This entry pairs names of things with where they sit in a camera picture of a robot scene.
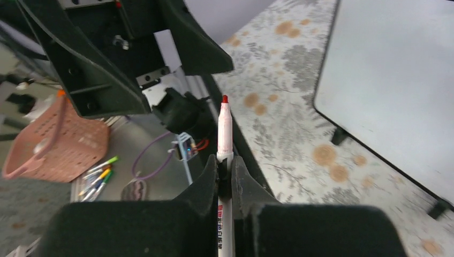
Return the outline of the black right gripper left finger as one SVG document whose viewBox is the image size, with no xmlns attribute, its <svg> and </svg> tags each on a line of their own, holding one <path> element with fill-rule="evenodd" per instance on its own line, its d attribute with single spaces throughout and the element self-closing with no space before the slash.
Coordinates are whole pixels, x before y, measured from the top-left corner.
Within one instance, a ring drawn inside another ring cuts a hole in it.
<svg viewBox="0 0 454 257">
<path fill-rule="evenodd" d="M 75 202 L 50 220 L 35 256 L 217 256 L 217 159 L 172 200 Z"/>
</svg>

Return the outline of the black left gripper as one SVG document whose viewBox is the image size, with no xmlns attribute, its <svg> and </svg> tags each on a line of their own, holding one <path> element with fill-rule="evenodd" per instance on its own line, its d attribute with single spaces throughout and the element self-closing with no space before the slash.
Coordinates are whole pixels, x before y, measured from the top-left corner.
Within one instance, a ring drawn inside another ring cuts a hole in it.
<svg viewBox="0 0 454 257">
<path fill-rule="evenodd" d="M 170 72 L 155 38 L 167 27 L 186 75 L 234 69 L 230 55 L 181 0 L 17 1 L 17 6 L 82 118 L 151 112 L 139 88 L 159 84 Z"/>
</svg>

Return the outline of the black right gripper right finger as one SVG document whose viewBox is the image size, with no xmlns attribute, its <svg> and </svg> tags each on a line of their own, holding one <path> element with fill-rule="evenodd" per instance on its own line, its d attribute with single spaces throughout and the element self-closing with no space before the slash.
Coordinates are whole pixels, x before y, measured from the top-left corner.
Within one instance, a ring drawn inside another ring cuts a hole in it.
<svg viewBox="0 0 454 257">
<path fill-rule="evenodd" d="M 236 256 L 405 256 L 390 218 L 364 205 L 281 203 L 236 156 L 231 164 Z"/>
</svg>

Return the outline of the white red whiteboard marker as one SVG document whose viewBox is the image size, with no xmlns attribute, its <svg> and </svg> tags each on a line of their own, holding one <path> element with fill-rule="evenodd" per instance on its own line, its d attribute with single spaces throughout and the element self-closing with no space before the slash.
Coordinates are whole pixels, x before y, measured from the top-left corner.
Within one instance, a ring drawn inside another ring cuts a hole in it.
<svg viewBox="0 0 454 257">
<path fill-rule="evenodd" d="M 218 161 L 218 256 L 233 256 L 233 224 L 231 196 L 231 166 L 234 157 L 232 137 L 232 115 L 229 100 L 222 96 L 218 117 L 217 153 Z"/>
</svg>

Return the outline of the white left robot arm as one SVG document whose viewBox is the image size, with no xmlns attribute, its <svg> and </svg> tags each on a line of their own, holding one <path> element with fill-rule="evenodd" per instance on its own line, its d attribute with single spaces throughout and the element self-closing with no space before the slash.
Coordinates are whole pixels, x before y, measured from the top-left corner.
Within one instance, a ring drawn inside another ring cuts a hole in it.
<svg viewBox="0 0 454 257">
<path fill-rule="evenodd" d="M 17 1 L 76 112 L 83 118 L 154 113 L 173 133 L 203 138 L 214 121 L 203 100 L 143 87 L 169 73 L 156 41 L 168 30 L 186 75 L 233 69 L 184 1 Z"/>
</svg>

